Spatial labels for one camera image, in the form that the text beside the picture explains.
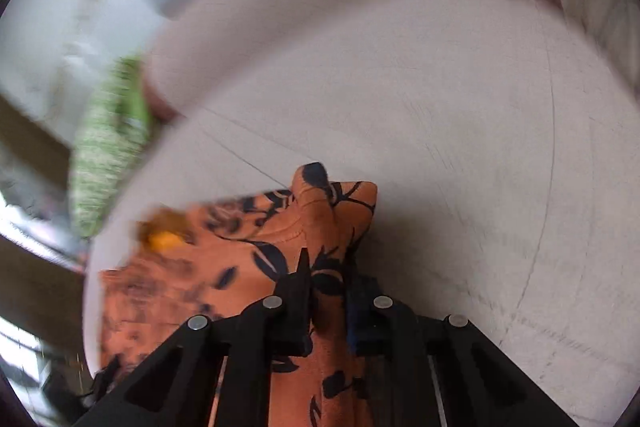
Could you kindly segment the wooden glass door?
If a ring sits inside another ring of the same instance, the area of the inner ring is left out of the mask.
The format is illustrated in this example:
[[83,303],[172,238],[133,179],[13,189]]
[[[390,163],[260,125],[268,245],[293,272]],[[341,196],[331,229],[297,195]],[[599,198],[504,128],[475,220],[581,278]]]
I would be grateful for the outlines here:
[[70,426],[92,378],[82,347],[82,243],[70,228],[70,151],[1,102],[1,422]]

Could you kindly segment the orange black floral garment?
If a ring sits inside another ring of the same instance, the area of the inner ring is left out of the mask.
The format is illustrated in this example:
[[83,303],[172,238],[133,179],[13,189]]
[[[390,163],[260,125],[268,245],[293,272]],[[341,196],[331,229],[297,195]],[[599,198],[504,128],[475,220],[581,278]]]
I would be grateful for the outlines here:
[[128,263],[101,275],[103,362],[132,371],[189,317],[221,320],[273,292],[301,254],[310,261],[311,351],[273,364],[273,426],[367,426],[364,363],[347,341],[346,284],[378,189],[333,182],[318,162],[291,185],[140,222]]

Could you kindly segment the green white patterned pillow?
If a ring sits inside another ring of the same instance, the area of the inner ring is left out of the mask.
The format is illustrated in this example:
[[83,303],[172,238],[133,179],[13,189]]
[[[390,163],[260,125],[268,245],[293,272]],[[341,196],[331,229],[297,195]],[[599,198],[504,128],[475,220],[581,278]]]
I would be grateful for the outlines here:
[[102,228],[120,186],[152,138],[155,120],[142,89],[142,61],[115,62],[90,96],[70,155],[70,217],[75,232],[91,239]]

